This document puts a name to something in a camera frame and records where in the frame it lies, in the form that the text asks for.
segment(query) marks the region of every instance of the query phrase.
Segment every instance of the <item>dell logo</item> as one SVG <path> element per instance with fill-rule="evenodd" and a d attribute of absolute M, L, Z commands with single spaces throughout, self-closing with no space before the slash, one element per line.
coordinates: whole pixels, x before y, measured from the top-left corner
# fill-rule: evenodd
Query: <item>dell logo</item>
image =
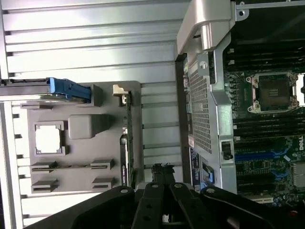
<path fill-rule="evenodd" d="M 304 150 L 304 137 L 299 137 L 299 150 Z"/>

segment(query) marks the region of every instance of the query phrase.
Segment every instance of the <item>cpu socket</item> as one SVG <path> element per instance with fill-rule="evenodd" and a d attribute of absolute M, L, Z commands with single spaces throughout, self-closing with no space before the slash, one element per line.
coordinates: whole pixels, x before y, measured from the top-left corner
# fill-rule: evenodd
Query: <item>cpu socket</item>
<path fill-rule="evenodd" d="M 298 79 L 298 75 L 292 72 L 259 73 L 246 77 L 252 85 L 252 105 L 248 107 L 248 112 L 277 113 L 298 108 Z"/>

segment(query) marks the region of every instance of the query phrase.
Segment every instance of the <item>blue pcie slot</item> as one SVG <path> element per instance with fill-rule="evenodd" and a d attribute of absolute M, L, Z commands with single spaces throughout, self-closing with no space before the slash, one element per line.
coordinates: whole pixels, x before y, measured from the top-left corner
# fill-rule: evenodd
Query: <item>blue pcie slot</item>
<path fill-rule="evenodd" d="M 266 160 L 266 159 L 274 159 L 279 158 L 281 155 L 285 155 L 288 151 L 288 148 L 282 152 L 267 152 L 267 153 L 251 153 L 251 154 L 242 154 L 235 155 L 235 161 L 253 161 L 253 160 Z"/>
<path fill-rule="evenodd" d="M 243 155 L 235 155 L 235 161 L 264 160 L 264 159 L 273 159 L 274 157 L 275 156 L 273 153 L 243 154 Z"/>
<path fill-rule="evenodd" d="M 276 179 L 276 180 L 279 180 L 279 179 L 284 178 L 284 177 L 286 177 L 286 176 L 289 175 L 289 172 L 288 172 L 288 171 L 286 171 L 285 173 L 279 174 L 279 173 L 277 173 L 276 171 L 272 170 L 271 173 L 272 173 L 273 175 L 275 175 L 275 179 Z"/>

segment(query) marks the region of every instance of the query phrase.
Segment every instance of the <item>blue latch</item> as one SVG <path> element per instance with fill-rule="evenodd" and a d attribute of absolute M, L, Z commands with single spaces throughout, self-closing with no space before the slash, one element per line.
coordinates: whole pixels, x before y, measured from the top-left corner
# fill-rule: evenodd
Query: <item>blue latch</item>
<path fill-rule="evenodd" d="M 50 93 L 51 94 L 63 94 L 67 99 L 78 97 L 82 99 L 91 100 L 91 89 L 89 87 L 82 86 L 67 79 L 49 78 L 50 80 Z"/>

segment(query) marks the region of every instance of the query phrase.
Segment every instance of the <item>metal grille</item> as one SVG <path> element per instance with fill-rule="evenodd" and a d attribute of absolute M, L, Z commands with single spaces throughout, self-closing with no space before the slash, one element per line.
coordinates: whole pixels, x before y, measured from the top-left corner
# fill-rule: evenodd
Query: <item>metal grille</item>
<path fill-rule="evenodd" d="M 193 110 L 193 135 L 195 144 L 211 153 L 211 136 L 208 110 L 208 82 L 198 75 L 198 70 L 189 77 Z"/>

